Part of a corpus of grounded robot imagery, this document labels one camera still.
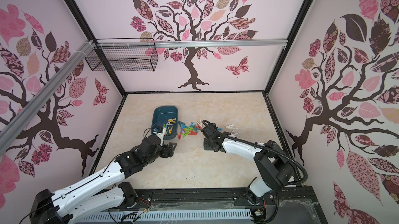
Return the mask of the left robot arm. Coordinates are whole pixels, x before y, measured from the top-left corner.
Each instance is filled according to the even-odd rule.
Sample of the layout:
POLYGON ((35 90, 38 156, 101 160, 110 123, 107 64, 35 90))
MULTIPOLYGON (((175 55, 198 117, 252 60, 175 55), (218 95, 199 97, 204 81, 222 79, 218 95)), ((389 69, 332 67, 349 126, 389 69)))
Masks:
POLYGON ((129 151, 118 154, 105 168, 63 189, 39 192, 32 205, 32 224, 75 224, 109 208, 134 206, 139 200, 126 181, 157 158, 171 158, 176 143, 164 144, 161 136, 151 135, 129 151))

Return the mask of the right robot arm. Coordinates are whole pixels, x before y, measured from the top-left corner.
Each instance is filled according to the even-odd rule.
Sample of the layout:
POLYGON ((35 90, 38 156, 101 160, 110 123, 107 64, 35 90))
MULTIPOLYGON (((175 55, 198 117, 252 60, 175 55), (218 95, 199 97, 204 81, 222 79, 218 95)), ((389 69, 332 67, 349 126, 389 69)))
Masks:
POLYGON ((295 167, 280 146, 274 141, 251 143, 220 132, 215 123, 202 122, 204 150, 224 152, 254 161, 260 177, 256 177, 246 188, 246 198, 253 205, 271 191, 280 192, 295 172, 295 167))

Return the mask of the dark teal storage box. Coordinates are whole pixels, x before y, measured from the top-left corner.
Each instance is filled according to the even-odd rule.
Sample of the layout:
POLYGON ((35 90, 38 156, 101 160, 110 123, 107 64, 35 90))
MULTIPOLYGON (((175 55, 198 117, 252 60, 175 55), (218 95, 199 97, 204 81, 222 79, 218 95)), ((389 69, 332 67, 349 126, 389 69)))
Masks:
POLYGON ((164 140, 173 140, 177 136, 179 130, 178 126, 178 108, 176 106, 161 106, 154 110, 152 124, 151 124, 151 134, 155 135, 156 132, 153 131, 155 127, 161 127, 166 131, 164 135, 164 140), (176 118, 175 124, 168 125, 168 119, 176 118))

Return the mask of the white clothespin right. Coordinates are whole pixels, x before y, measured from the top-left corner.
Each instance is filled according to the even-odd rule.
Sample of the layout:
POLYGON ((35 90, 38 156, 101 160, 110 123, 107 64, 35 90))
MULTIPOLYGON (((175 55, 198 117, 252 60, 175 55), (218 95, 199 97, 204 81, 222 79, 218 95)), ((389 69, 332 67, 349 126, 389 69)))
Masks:
POLYGON ((230 129, 230 130, 237 130, 237 128, 233 124, 227 125, 225 128, 230 129))

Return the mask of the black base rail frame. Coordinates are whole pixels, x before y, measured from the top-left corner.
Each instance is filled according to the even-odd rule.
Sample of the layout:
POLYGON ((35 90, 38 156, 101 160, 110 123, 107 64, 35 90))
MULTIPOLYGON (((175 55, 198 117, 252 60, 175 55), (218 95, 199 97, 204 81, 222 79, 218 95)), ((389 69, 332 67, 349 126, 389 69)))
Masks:
MULTIPOLYGON (((249 203, 246 188, 197 189, 136 189, 139 200, 128 208, 115 207, 105 211, 174 211, 198 209, 249 209, 249 224, 264 223, 273 218, 274 224, 325 224, 327 219, 312 187, 288 187, 282 192, 266 193, 257 205, 249 203)), ((179 221, 201 223, 207 221, 179 221)))

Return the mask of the back aluminium rail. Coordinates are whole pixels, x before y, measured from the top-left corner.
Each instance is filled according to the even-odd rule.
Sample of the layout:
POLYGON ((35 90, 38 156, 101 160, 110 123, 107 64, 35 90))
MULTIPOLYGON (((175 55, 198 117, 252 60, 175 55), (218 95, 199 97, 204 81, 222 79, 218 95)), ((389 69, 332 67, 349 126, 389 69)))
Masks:
POLYGON ((149 48, 199 48, 199 47, 244 47, 244 46, 283 46, 288 43, 286 39, 250 39, 250 40, 205 40, 205 41, 146 41, 133 42, 100 42, 97 47, 149 47, 149 48))

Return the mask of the aluminium rail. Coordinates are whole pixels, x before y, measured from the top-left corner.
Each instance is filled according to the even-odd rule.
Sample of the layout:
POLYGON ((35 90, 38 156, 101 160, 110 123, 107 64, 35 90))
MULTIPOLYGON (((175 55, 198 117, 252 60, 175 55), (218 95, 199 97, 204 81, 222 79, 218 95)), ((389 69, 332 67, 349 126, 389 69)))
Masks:
POLYGON ((199 47, 244 47, 244 46, 283 46, 288 43, 286 39, 250 39, 250 40, 205 40, 205 41, 146 41, 133 42, 100 42, 97 47, 149 47, 149 48, 199 48, 199 47))
POLYGON ((28 122, 45 105, 47 100, 56 92, 58 87, 66 80, 72 70, 91 52, 96 45, 92 40, 84 42, 72 55, 72 57, 55 73, 41 90, 22 108, 22 111, 11 120, 1 132, 1 154, 16 140, 17 136, 24 130, 28 122))

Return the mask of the left aluminium rail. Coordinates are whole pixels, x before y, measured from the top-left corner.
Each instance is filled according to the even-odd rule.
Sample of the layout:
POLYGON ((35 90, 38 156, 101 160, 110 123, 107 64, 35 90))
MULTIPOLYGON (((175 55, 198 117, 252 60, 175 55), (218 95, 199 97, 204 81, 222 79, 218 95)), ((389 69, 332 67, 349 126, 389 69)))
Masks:
POLYGON ((11 120, 1 132, 1 154, 16 140, 17 136, 24 130, 28 122, 45 105, 47 100, 56 92, 58 87, 66 80, 72 70, 91 52, 96 45, 92 40, 84 42, 72 55, 72 57, 55 73, 41 90, 22 108, 22 111, 11 120))

